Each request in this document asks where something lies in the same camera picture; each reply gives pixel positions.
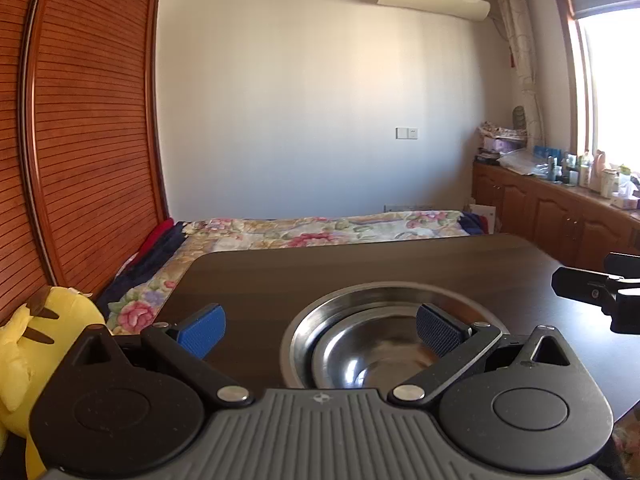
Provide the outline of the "small steel bowl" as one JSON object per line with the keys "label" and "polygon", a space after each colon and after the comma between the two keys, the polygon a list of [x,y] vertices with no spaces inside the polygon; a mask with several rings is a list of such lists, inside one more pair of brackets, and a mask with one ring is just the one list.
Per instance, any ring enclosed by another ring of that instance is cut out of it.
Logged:
{"label": "small steel bowl", "polygon": [[321,389],[375,388],[382,394],[438,360],[416,332],[415,307],[349,315],[314,347],[311,375]]}

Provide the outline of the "large steel bowl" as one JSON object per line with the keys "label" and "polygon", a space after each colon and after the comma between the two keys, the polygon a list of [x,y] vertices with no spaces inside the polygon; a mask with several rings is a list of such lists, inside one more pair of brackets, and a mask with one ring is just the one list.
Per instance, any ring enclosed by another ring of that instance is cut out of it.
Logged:
{"label": "large steel bowl", "polygon": [[311,360],[320,337],[349,315],[380,307],[435,306],[465,324],[487,322],[506,330],[503,322],[477,302],[449,290],[408,282],[349,286],[323,296],[300,311],[281,342],[280,370],[288,388],[321,389],[311,375]]}

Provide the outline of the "wooden sideboard cabinet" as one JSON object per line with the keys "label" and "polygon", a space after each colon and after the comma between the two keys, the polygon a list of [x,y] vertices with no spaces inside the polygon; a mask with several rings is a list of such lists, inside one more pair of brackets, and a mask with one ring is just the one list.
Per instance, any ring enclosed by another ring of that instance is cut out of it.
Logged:
{"label": "wooden sideboard cabinet", "polygon": [[639,213],[579,186],[473,165],[472,199],[496,210],[496,230],[523,237],[566,266],[601,271],[611,252],[638,255]]}

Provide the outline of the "floral bed cover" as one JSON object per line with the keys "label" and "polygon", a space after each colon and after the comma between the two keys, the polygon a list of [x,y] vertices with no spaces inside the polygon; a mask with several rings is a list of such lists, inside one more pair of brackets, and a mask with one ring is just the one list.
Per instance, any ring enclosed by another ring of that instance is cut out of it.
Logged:
{"label": "floral bed cover", "polygon": [[455,210],[384,212],[343,218],[213,218],[186,222],[186,240],[147,282],[110,304],[108,328],[136,334],[149,326],[193,261],[212,252],[430,240],[484,232],[474,214]]}

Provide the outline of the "yellow plush toy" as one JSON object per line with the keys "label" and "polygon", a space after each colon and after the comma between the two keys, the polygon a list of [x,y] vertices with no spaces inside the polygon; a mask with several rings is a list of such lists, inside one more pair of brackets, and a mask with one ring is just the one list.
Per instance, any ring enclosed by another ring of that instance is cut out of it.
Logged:
{"label": "yellow plush toy", "polygon": [[66,352],[89,325],[104,316],[82,292],[44,286],[1,327],[1,441],[9,434],[26,440],[26,477],[44,466],[29,433],[29,416]]}

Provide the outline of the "red and navy blanket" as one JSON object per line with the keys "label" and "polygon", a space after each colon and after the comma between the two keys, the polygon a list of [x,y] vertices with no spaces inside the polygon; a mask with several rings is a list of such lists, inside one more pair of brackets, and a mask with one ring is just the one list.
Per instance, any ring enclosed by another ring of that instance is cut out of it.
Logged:
{"label": "red and navy blanket", "polygon": [[104,288],[94,302],[104,318],[110,316],[110,304],[117,304],[128,290],[149,281],[186,240],[186,224],[167,219],[149,234],[130,263]]}

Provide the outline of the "wooden slatted wardrobe door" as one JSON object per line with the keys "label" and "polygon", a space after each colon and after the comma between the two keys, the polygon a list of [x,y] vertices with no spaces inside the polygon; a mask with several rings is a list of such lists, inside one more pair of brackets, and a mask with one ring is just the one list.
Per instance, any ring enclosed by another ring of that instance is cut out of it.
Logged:
{"label": "wooden slatted wardrobe door", "polygon": [[1,0],[1,314],[97,294],[168,215],[158,0]]}

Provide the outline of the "patterned white curtain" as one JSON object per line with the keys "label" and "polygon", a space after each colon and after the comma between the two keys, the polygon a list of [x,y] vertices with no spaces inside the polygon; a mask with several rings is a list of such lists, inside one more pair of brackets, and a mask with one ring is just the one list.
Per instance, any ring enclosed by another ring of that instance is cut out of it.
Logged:
{"label": "patterned white curtain", "polygon": [[521,106],[526,119],[527,148],[533,151],[536,145],[546,144],[546,137],[538,99],[537,55],[529,8],[526,0],[497,2],[518,75]]}

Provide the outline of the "white wall switch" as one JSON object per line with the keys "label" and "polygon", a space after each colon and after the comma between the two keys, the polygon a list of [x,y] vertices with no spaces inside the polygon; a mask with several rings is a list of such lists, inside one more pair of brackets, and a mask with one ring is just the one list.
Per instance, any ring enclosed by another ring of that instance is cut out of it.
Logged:
{"label": "white wall switch", "polygon": [[396,128],[396,139],[397,140],[418,140],[419,139],[419,129],[418,128],[409,128],[409,127],[397,127]]}

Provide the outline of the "window with wooden frame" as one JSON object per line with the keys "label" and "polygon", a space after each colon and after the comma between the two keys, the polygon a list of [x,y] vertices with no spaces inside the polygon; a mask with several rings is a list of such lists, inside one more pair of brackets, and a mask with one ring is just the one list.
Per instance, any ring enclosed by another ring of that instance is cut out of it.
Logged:
{"label": "window with wooden frame", "polygon": [[556,0],[573,70],[580,152],[639,169],[639,0]]}

